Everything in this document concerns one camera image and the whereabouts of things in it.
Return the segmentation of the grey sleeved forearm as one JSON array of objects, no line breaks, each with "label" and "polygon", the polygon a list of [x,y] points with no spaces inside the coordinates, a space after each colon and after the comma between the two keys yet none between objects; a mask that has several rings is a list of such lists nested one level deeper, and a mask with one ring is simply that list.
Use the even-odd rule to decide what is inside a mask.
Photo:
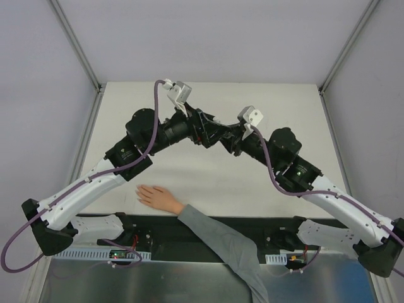
[{"label": "grey sleeved forearm", "polygon": [[258,249],[250,238],[191,205],[185,206],[178,219],[246,283],[253,302],[270,301],[261,278]]}]

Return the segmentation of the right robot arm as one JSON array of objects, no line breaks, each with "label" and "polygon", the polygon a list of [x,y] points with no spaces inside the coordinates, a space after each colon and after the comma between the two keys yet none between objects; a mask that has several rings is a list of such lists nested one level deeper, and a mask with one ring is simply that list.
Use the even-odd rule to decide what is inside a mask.
[{"label": "right robot arm", "polygon": [[348,249],[366,270],[383,278],[395,271],[403,250],[403,219],[381,215],[334,185],[299,156],[302,145],[290,128],[278,128],[266,140],[254,126],[233,124],[220,141],[229,153],[246,153],[265,164],[282,194],[322,208],[352,231],[354,241]]}]

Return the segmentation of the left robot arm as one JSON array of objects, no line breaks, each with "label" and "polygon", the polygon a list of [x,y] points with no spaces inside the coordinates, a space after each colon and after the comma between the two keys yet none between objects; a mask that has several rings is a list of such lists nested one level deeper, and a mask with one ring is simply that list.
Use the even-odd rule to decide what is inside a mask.
[{"label": "left robot arm", "polygon": [[109,191],[129,182],[152,165],[151,156],[189,138],[209,148],[229,139],[239,126],[225,125],[213,115],[187,105],[185,111],[160,122],[155,109],[140,109],[125,125],[126,135],[83,177],[50,198],[32,198],[21,208],[44,256],[63,252],[74,243],[133,239],[133,228],[123,213],[81,218],[79,213]]}]

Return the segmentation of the person's hand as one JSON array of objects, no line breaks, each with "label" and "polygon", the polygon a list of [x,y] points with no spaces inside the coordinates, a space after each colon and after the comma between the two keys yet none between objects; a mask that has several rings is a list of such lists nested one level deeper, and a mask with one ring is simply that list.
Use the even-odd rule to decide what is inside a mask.
[{"label": "person's hand", "polygon": [[155,210],[180,215],[185,206],[165,188],[139,185],[136,187],[138,201]]}]

